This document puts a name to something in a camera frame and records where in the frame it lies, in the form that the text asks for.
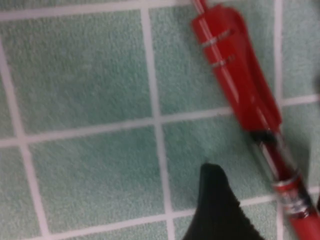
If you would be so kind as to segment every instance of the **black object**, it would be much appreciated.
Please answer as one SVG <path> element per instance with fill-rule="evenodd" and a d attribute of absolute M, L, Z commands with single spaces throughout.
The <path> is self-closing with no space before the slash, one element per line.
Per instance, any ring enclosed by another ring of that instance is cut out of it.
<path fill-rule="evenodd" d="M 264 240 L 243 213 L 219 165 L 201 166 L 197 210 L 182 240 Z"/>
<path fill-rule="evenodd" d="M 250 135 L 255 143 L 277 144 L 275 134 L 269 130 L 252 131 Z"/>

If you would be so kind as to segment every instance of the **pen cap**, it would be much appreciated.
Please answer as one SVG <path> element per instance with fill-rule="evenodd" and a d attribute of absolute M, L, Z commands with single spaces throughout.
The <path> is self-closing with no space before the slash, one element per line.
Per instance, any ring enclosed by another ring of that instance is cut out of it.
<path fill-rule="evenodd" d="M 208 8 L 191 25 L 241 126 L 279 131 L 281 116 L 254 54 L 245 21 L 230 7 Z"/>

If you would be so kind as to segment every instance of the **red pen cap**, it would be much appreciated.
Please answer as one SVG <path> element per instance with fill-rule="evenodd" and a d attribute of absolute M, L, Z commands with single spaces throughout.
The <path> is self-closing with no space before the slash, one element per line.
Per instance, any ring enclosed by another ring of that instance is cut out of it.
<path fill-rule="evenodd" d="M 231 7 L 208 8 L 192 28 L 241 126 L 249 132 L 279 131 L 282 122 L 253 51 L 242 16 Z"/>

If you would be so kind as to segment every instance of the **pen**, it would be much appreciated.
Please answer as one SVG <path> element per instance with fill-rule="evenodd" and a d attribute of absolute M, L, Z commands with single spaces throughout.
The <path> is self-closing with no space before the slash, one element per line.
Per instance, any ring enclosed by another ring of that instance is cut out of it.
<path fill-rule="evenodd" d="M 193 0 L 192 28 L 239 124 L 261 150 L 275 192 L 300 240 L 320 240 L 320 217 L 281 133 L 282 118 L 242 16 Z"/>

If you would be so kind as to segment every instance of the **red pen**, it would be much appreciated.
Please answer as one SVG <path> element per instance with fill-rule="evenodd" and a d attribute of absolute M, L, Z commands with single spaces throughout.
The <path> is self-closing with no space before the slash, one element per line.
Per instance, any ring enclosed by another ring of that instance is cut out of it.
<path fill-rule="evenodd" d="M 192 28 L 237 120 L 262 151 L 284 212 L 300 240 L 320 240 L 320 217 L 283 140 L 244 19 L 231 7 L 193 2 L 199 15 Z"/>

